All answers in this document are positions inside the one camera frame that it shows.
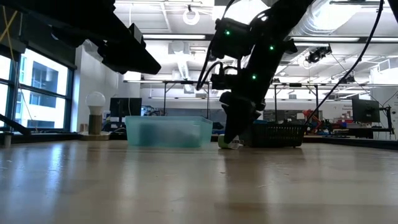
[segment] computer monitor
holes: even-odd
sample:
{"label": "computer monitor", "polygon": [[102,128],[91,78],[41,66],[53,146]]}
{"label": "computer monitor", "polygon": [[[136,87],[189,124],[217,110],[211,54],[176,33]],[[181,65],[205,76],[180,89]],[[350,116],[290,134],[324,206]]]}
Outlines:
{"label": "computer monitor", "polygon": [[352,102],[354,121],[380,122],[380,109],[377,101],[352,99]]}
{"label": "computer monitor", "polygon": [[111,117],[141,115],[142,98],[111,98]]}

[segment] window frame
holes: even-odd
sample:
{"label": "window frame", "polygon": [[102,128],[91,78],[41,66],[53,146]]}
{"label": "window frame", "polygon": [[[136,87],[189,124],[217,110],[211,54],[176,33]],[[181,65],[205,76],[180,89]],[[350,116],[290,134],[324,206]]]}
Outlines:
{"label": "window frame", "polygon": [[[63,117],[63,128],[37,128],[38,131],[53,131],[53,132],[70,132],[70,122],[71,122],[71,117],[72,117],[72,101],[73,101],[73,76],[75,74],[74,68],[69,67],[68,65],[65,65],[62,62],[59,62],[58,60],[54,60],[51,57],[48,57],[47,55],[44,55],[35,49],[32,48],[26,48],[27,50],[31,50],[37,54],[40,54],[43,57],[47,57],[50,60],[53,60],[54,62],[59,63],[60,65],[63,65],[68,68],[68,77],[67,77],[67,92],[65,95],[61,95],[58,93],[54,93],[48,90],[43,90],[40,88],[32,87],[29,85],[25,84],[19,84],[21,90],[28,90],[33,93],[39,93],[47,96],[54,96],[56,98],[62,98],[65,100],[65,111],[64,111],[64,117]],[[0,54],[3,57],[8,57],[8,55],[5,54]],[[4,114],[7,118],[10,118],[12,120],[16,120],[16,106],[17,106],[17,96],[18,96],[18,88],[16,88],[18,81],[19,81],[19,76],[21,75],[20,73],[20,68],[21,68],[21,63],[22,63],[22,54],[19,53],[14,53],[14,56],[16,58],[16,65],[17,65],[17,71],[14,70],[14,66],[12,66],[12,60],[10,61],[10,75],[9,79],[5,80],[0,78],[0,84],[4,84],[8,86],[8,94],[7,94],[7,100],[6,100],[6,114]],[[31,131],[35,131],[35,128],[28,128]],[[0,131],[12,131],[12,129],[4,124],[3,127],[0,127]]]}

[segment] translucent plastic bin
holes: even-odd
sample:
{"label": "translucent plastic bin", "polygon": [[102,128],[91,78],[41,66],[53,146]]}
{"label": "translucent plastic bin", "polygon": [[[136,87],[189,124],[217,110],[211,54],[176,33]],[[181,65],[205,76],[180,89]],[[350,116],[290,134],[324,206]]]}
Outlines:
{"label": "translucent plastic bin", "polygon": [[130,146],[202,147],[211,141],[213,122],[197,116],[127,116]]}

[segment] round white lamp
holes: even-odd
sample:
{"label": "round white lamp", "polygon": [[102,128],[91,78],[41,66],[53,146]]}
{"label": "round white lamp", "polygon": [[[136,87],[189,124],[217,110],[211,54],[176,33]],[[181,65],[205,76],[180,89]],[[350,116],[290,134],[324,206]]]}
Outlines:
{"label": "round white lamp", "polygon": [[88,134],[100,135],[102,127],[102,109],[106,103],[105,96],[97,91],[90,93],[86,97],[86,105],[90,109],[88,119]]}

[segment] black basket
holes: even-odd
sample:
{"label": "black basket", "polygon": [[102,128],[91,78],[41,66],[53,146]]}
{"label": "black basket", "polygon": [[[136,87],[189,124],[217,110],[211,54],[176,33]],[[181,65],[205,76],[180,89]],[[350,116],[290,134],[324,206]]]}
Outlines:
{"label": "black basket", "polygon": [[301,146],[305,126],[301,124],[253,124],[239,136],[250,147]]}

